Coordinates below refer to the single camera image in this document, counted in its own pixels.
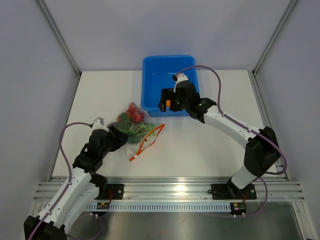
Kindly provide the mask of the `yellow fake bell pepper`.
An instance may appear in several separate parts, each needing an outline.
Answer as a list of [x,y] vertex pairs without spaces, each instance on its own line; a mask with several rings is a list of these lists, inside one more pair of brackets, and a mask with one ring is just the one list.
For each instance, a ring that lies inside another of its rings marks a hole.
[[166,110],[169,110],[170,107],[171,107],[171,101],[170,101],[170,100],[166,100],[166,102],[165,102],[165,109],[166,109]]

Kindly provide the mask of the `red yellow fake grapes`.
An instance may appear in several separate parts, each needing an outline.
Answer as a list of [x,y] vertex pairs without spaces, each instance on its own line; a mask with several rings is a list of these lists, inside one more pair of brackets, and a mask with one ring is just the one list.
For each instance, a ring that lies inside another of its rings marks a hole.
[[128,105],[125,113],[134,123],[142,123],[145,121],[145,113],[133,102]]

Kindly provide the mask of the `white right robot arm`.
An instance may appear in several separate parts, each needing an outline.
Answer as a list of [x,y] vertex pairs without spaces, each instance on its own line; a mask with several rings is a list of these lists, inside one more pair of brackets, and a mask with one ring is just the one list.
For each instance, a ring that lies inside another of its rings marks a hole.
[[158,107],[161,112],[185,110],[191,118],[220,130],[243,147],[243,165],[226,183],[232,198],[239,198],[248,184],[266,174],[281,157],[275,132],[270,127],[255,128],[227,115],[218,103],[200,97],[189,80],[177,82],[174,88],[163,88]]

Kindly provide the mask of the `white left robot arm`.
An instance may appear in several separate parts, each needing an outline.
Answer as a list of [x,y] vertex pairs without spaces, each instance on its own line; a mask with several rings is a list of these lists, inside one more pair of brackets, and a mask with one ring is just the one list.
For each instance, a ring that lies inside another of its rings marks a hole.
[[124,146],[129,136],[115,126],[93,128],[73,164],[69,176],[49,204],[37,216],[28,216],[23,223],[27,240],[65,240],[85,207],[94,199],[113,198],[108,179],[97,173],[108,153]]

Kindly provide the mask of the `clear zip top bag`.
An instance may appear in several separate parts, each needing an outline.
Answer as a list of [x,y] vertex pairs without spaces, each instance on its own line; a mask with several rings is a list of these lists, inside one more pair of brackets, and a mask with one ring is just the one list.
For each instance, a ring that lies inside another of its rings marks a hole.
[[126,152],[128,159],[133,161],[156,142],[166,125],[152,122],[146,112],[135,102],[131,102],[108,126],[113,126],[128,136]]

